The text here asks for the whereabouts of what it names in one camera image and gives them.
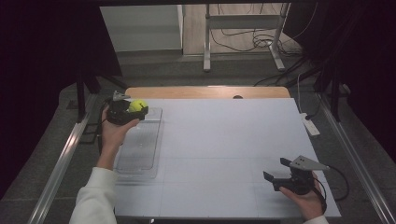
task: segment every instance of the hand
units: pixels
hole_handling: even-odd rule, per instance
[[[315,179],[318,179],[314,172],[312,172],[312,175]],[[317,180],[315,180],[315,188],[321,192]],[[283,187],[281,187],[279,190],[299,206],[300,212],[306,220],[323,215],[320,199],[314,191],[311,190],[305,195],[298,195]]]
[[[107,110],[108,107],[102,113],[102,154],[96,166],[113,170],[113,163],[125,134],[139,123],[139,119],[134,119],[125,125],[119,126],[106,120]]]

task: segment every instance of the yellow ball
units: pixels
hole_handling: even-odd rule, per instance
[[[144,100],[134,100],[129,104],[129,112],[141,111],[144,107],[147,107],[148,104]]]

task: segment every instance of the transparent box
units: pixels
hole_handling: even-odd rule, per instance
[[[119,182],[155,178],[163,136],[163,110],[149,108],[141,120],[125,136],[114,162]]]

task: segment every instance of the white table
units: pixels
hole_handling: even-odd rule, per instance
[[[317,157],[293,99],[147,99],[163,109],[154,179],[117,185],[116,216],[281,219],[300,217],[262,171],[290,177],[279,163]],[[322,172],[326,217],[340,217]]]

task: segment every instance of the white wall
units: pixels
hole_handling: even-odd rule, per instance
[[[177,6],[101,7],[116,52],[181,49]]]

